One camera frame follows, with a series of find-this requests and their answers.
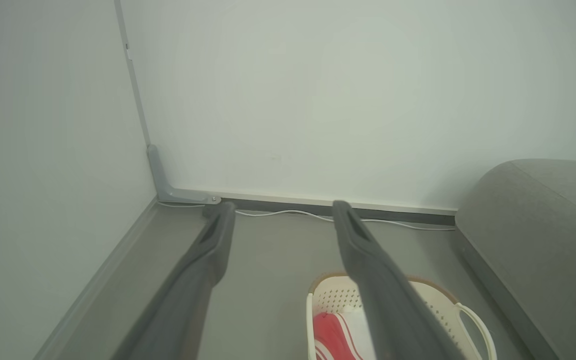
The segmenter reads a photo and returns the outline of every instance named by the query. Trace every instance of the white cable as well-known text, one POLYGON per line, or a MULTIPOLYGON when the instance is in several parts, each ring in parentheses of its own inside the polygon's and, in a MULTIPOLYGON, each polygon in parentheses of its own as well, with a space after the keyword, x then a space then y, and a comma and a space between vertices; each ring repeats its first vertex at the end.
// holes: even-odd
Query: white cable
MULTIPOLYGON (((204 205, 168 205, 167 203, 162 203, 162 202, 160 202, 159 205, 162 205, 163 207, 169 207, 169 208, 203 208, 204 207, 204 205)), ((308 215, 309 217, 313 217, 313 218, 317 218, 317 219, 326 221, 328 223, 334 223, 335 222, 333 219, 325 218, 325 217, 322 217, 319 215, 315 215, 311 212, 302 211, 302 210, 281 210, 281 211, 275 211, 275 212, 265 212, 263 214, 251 214, 249 212, 243 212, 240 210, 235 210, 235 212, 237 214, 244 215, 245 217, 251 217, 251 218, 270 217, 270 216, 279 215, 279 214, 303 214, 303 215, 308 215)), ((393 224, 393 225, 403 226, 404 228, 421 230, 421 231, 455 231, 454 227, 416 227, 413 225, 409 225, 407 223, 390 221, 387 219, 361 219, 361 221, 364 223, 393 224)))

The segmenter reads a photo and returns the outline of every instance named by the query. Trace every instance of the white wall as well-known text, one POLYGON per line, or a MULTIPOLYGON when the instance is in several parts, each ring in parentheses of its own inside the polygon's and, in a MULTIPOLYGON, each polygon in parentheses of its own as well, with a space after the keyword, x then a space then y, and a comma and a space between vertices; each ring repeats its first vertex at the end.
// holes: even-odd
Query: white wall
POLYGON ((576 1, 123 0, 176 187, 457 208, 576 159, 576 1))
POLYGON ((32 359, 155 195, 112 0, 0 0, 0 359, 32 359))

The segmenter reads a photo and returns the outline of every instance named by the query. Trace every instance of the laundry basket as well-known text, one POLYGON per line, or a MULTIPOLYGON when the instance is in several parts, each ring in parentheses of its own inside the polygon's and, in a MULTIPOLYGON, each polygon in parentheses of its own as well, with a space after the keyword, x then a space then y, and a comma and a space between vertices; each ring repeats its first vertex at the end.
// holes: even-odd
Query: laundry basket
MULTIPOLYGON (((448 336, 466 360, 483 360, 469 335, 460 314, 468 315, 486 343, 487 360, 497 360, 495 344, 482 319, 473 310, 462 305, 454 296, 430 281, 409 276, 410 285, 418 292, 430 312, 441 323, 448 336)), ((308 335, 308 358, 317 360, 313 317, 319 313, 344 313, 362 308, 357 284, 345 273, 330 273, 315 280, 306 298, 306 332, 308 335)))

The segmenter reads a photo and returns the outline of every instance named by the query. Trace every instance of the gray bracket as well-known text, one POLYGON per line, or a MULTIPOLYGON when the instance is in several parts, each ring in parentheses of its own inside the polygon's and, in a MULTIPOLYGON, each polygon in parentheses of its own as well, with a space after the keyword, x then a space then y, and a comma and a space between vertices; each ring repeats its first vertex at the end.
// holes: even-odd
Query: gray bracket
POLYGON ((155 189, 157 189, 157 197, 159 201, 166 201, 169 203, 190 203, 190 204, 219 204, 222 198, 209 194, 203 191, 175 189, 170 186, 166 179, 160 152, 157 146, 148 145, 148 160, 150 161, 150 170, 152 171, 152 178, 155 181, 155 189))

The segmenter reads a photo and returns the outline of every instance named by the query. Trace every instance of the gray floor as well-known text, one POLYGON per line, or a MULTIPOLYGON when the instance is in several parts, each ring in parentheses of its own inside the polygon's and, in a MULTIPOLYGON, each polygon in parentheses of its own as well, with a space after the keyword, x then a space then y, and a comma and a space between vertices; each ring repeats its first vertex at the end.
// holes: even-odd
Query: gray floor
MULTIPOLYGON (((135 316, 201 230, 201 209, 160 208, 90 310, 94 323, 75 342, 77 358, 107 359, 135 316)), ((530 359, 509 321, 452 248, 453 232, 370 223, 409 275, 431 280, 474 310, 493 335, 498 358, 530 359)), ((237 216, 228 270, 208 306, 200 360, 307 359, 306 295, 322 273, 343 271, 334 226, 299 214, 237 216)))

